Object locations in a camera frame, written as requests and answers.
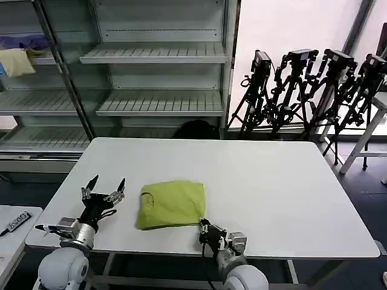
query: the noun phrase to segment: tripod leg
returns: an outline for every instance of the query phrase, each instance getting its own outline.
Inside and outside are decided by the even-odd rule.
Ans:
[[[238,113],[239,111],[241,110],[242,106],[243,106],[243,103],[246,101],[247,97],[246,97],[246,94],[243,96],[241,102],[239,103],[238,107],[236,108],[235,112],[231,115],[231,120],[229,122],[229,124],[227,125],[227,128],[230,128],[232,122],[234,122],[236,116],[238,116]]]
[[[301,80],[299,80],[298,86],[300,88],[300,101],[301,101],[301,109],[302,109],[302,118],[304,122],[304,130],[308,130],[309,128],[309,123],[307,121],[307,109],[305,107],[305,88],[302,86]],[[306,138],[307,135],[304,136],[303,140],[308,141],[308,138]]]
[[[334,140],[334,165],[339,163],[339,145],[337,143],[337,138]]]
[[[257,120],[260,119],[262,106],[264,104],[264,99],[262,96],[259,96],[258,101],[256,102],[255,110],[252,114],[249,115],[247,120],[246,132],[245,132],[245,140],[249,140],[251,133],[257,125]]]
[[[249,103],[249,105],[247,106],[246,113],[244,114],[244,118],[243,118],[241,130],[240,130],[240,132],[239,132],[239,139],[243,139],[244,129],[245,129],[246,126],[248,125],[247,122],[248,122],[248,120],[250,119],[250,114],[251,114],[252,107],[253,107],[253,106],[252,106],[250,103]]]
[[[325,85],[325,89],[324,89],[322,96],[321,96],[322,101],[321,101],[320,109],[318,107],[316,109],[317,116],[321,116],[324,113],[324,111],[326,110],[326,108],[329,108],[329,106],[332,104],[332,100],[334,98],[334,96],[332,94],[333,90],[334,90],[333,83],[331,81],[327,81],[327,84]],[[324,131],[322,132],[322,134],[320,136],[321,142],[323,142],[324,138],[328,135],[328,131],[329,131],[330,127],[331,127],[330,125],[326,125],[324,127]]]
[[[334,142],[336,142],[336,134],[335,134],[335,135],[332,137],[332,139],[330,140],[330,142],[329,142],[329,144],[327,145],[327,148],[325,148],[325,150],[324,150],[322,156],[325,156],[325,155],[328,153],[329,148],[332,146],[332,144],[333,144]]]
[[[371,102],[369,101],[368,105],[367,105],[367,127],[369,126],[369,124],[371,122],[371,108],[372,108],[372,105],[371,105]],[[367,140],[367,143],[365,143],[365,146],[364,146],[364,151],[368,151],[368,143],[369,143],[369,141]],[[367,166],[367,157],[364,157],[363,170],[366,171],[367,167],[368,167]]]
[[[277,120],[273,123],[273,129],[271,133],[272,140],[279,139],[279,130],[281,129],[281,127],[283,127],[285,123],[285,108],[289,106],[291,96],[293,95],[293,91],[296,87],[297,79],[294,79],[294,77],[292,76],[288,77],[284,83],[284,87],[287,81],[289,81],[289,87],[285,94],[284,101],[282,102],[282,106],[278,112]]]

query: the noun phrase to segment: metal rod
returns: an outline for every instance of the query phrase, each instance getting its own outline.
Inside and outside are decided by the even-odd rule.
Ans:
[[[287,266],[288,266],[291,282],[293,284],[299,284],[296,268],[294,267],[293,261],[292,260],[286,260],[286,263],[287,263]]]
[[[367,127],[369,126],[370,122],[371,122],[371,106],[372,106],[372,99],[369,100],[368,102],[368,105],[367,105]],[[365,143],[364,145],[364,151],[368,151],[368,143],[369,143],[369,139],[367,140],[367,142]],[[363,170],[366,170],[367,169],[367,156],[364,157],[363,159]]]
[[[382,53],[382,55],[380,56],[382,59],[385,59],[387,60],[387,47],[385,48],[384,52]]]
[[[356,44],[359,39],[360,33],[362,32],[364,23],[367,19],[368,13],[371,11],[372,5],[375,0],[363,0],[360,4],[359,11],[357,12],[355,21],[352,24],[351,31],[345,41],[342,52],[345,54],[350,54],[352,52],[353,46]]]
[[[93,127],[90,125],[85,109],[82,105],[82,102],[80,101],[79,95],[75,89],[73,81],[71,80],[71,76],[68,71],[68,68],[64,62],[63,55],[60,49],[58,49],[57,47],[57,40],[53,33],[53,29],[51,27],[50,21],[48,20],[44,5],[41,0],[31,0],[31,3],[33,4],[33,7],[36,12],[36,16],[42,27],[44,35],[48,40],[48,44],[50,45],[54,60],[58,66],[60,75],[62,76],[66,89],[69,92],[70,99],[73,102],[73,105],[76,109],[79,120],[82,123],[82,126],[87,134],[87,137],[91,141],[92,139],[95,138],[96,133]]]
[[[387,157],[387,152],[360,152],[358,157]]]

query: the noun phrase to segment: tripod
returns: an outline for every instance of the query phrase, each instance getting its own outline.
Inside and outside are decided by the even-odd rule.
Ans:
[[[332,144],[335,142],[337,144],[337,139],[341,131],[345,129],[345,126],[347,124],[351,124],[355,122],[357,126],[360,126],[364,123],[364,120],[362,118],[362,114],[364,114],[367,110],[367,126],[371,122],[371,104],[372,104],[372,98],[376,95],[380,85],[384,81],[384,76],[387,73],[387,62],[383,60],[379,56],[374,56],[372,54],[367,55],[366,60],[363,62],[362,67],[360,68],[359,74],[360,77],[357,79],[357,83],[359,83],[359,86],[354,85],[353,88],[350,90],[352,92],[356,92],[358,87],[359,91],[357,93],[357,96],[352,102],[352,105],[349,108],[349,111],[347,112],[346,116],[342,120],[340,125],[337,125],[337,129],[335,128],[335,133],[332,139],[330,140],[330,143],[328,144],[327,148],[325,149],[323,156],[325,156],[329,150],[329,148],[332,146]],[[359,102],[364,100],[363,105],[360,107],[359,111],[357,112],[356,109],[358,108]],[[366,158],[363,162],[363,170],[366,170],[367,164],[366,164]]]
[[[324,51],[323,62],[320,66],[320,71],[325,69],[325,66],[328,63],[328,71],[326,76],[321,80],[318,87],[315,88],[317,91],[323,84],[325,84],[325,89],[322,93],[321,99],[317,105],[317,108],[314,110],[312,119],[308,127],[304,130],[301,135],[305,136],[306,139],[310,136],[310,131],[314,127],[318,127],[319,123],[325,119],[331,121],[335,125],[335,130],[337,129],[338,119],[339,119],[339,108],[342,103],[342,98],[344,95],[347,95],[348,88],[353,82],[353,72],[356,68],[356,62],[353,57],[347,56],[341,51],[326,49]],[[347,82],[342,86],[339,86],[340,75],[343,70],[348,68],[347,71]],[[325,111],[325,108],[332,102],[330,108]],[[335,163],[338,160],[337,156],[337,142],[335,142],[336,154],[335,154]]]
[[[307,113],[305,108],[305,88],[307,82],[302,81],[301,75],[304,72],[304,68],[307,67],[305,79],[309,78],[318,53],[318,50],[297,50],[291,51],[283,56],[281,65],[277,68],[275,74],[274,81],[276,82],[276,87],[272,89],[273,98],[268,102],[268,107],[271,106],[272,108],[275,108],[268,114],[268,122],[273,125],[272,138],[278,138],[280,128],[285,124],[290,124],[294,115],[297,115],[303,121],[304,127],[307,126]],[[287,67],[288,62],[291,64],[291,74],[285,79],[285,82],[282,83],[281,74]],[[281,104],[278,104],[278,98],[280,94],[285,91],[285,87],[288,84],[289,86],[284,101]],[[297,85],[299,87],[300,104],[289,106],[291,96]],[[300,107],[302,108],[302,117],[297,113]]]
[[[247,88],[246,93],[227,125],[227,128],[229,128],[234,119],[238,119],[242,123],[239,132],[240,139],[248,138],[254,128],[265,120],[265,115],[262,113],[262,106],[264,97],[268,100],[266,84],[270,76],[271,67],[272,60],[268,55],[263,51],[256,50],[251,68],[253,74],[251,77],[245,76],[245,79],[241,82],[241,86]],[[247,110],[242,119],[238,116],[238,113],[245,102],[247,103]]]

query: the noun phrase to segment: black cable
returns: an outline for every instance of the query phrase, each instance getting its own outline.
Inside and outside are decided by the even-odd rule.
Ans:
[[[207,266],[206,266],[206,258],[204,256],[204,251],[206,249],[206,243],[203,243],[203,248],[201,250],[201,258],[203,260],[203,269],[204,269],[204,275],[206,276],[206,279],[207,279],[207,282],[208,284],[210,285],[210,287],[212,288],[212,290],[217,290],[215,288],[215,286],[212,284],[211,280],[210,280],[210,277],[208,275],[208,272],[207,272]]]
[[[9,232],[10,232],[10,230],[9,230],[8,228],[6,228],[4,231],[2,231],[2,232],[0,233],[0,237],[5,236],[5,234],[7,234],[7,233],[9,233]]]
[[[101,219],[106,218],[108,216],[112,216],[116,212],[117,212],[117,210],[108,210],[108,211],[104,212],[103,214],[101,214],[101,216],[98,218],[98,221],[100,221]]]
[[[274,63],[273,63],[272,60],[270,60],[270,62],[272,63],[272,68],[273,68],[274,74],[276,74],[277,72],[276,72],[276,69],[275,69],[275,67],[274,67]]]

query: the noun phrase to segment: dark floor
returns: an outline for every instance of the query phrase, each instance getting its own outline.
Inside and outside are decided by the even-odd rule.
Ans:
[[[350,154],[353,146],[354,143],[340,144],[339,149],[344,158]],[[371,149],[387,151],[387,144],[372,144]],[[328,163],[332,161],[332,157],[332,155],[327,156]],[[337,173],[339,181],[372,236],[387,247],[387,187],[380,182],[382,177],[387,177],[387,160],[386,158],[370,158],[368,164],[368,170],[364,172],[362,170],[362,159],[357,159],[345,176],[337,173],[339,167],[332,166],[332,168]],[[59,183],[9,184],[0,181],[0,204],[44,208],[59,186]],[[36,280],[39,263],[47,253],[49,251],[28,249],[6,290],[31,289]],[[105,259],[106,255],[103,254],[91,256],[91,264],[96,272],[102,271]],[[286,275],[280,261],[249,262],[261,269],[269,282],[280,283],[286,281]],[[299,281],[303,283],[322,263],[317,261],[294,261],[294,264]],[[323,289],[386,289],[382,283],[383,271],[387,271],[387,256],[380,256],[374,260],[353,262],[347,269],[329,280]],[[201,261],[197,258],[120,256],[115,261],[111,274],[123,275],[126,273],[130,273],[132,277],[204,280]],[[210,273],[212,278],[216,280],[217,274],[214,267],[211,267]]]

